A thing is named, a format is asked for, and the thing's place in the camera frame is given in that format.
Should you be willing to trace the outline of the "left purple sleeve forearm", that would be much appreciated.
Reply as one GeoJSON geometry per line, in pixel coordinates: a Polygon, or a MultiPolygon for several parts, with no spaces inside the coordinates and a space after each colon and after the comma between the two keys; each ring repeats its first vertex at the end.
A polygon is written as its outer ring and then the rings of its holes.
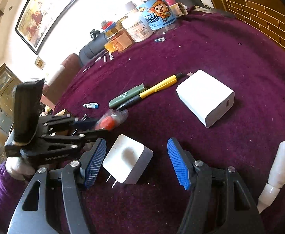
{"type": "Polygon", "coordinates": [[[0,164],[0,233],[6,233],[15,208],[25,189],[25,182],[11,176],[5,161],[0,164]]]}

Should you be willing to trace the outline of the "left white gloved hand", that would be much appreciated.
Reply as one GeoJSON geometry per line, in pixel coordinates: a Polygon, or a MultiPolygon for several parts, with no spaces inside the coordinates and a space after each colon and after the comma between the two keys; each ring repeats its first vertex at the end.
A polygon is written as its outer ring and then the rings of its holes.
{"type": "Polygon", "coordinates": [[[5,169],[12,178],[19,181],[35,174],[35,169],[26,164],[21,157],[7,157],[5,169]]]}

